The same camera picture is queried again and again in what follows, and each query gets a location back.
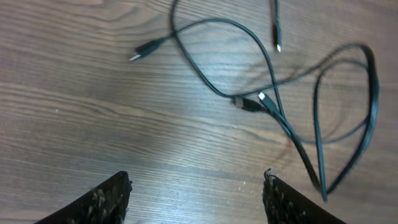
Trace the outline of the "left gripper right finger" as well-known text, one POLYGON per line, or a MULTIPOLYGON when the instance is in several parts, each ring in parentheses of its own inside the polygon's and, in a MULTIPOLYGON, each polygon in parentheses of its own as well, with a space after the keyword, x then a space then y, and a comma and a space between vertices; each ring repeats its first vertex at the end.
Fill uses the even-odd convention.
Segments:
POLYGON ((262 201, 269 224, 345 224, 289 184, 264 172, 262 201))

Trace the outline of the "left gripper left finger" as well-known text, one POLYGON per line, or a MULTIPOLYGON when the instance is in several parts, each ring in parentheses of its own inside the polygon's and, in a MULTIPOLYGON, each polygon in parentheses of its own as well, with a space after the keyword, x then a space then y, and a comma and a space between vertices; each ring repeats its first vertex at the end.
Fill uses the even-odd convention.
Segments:
POLYGON ((119 171, 36 224, 123 224, 131 191, 128 173, 119 171))

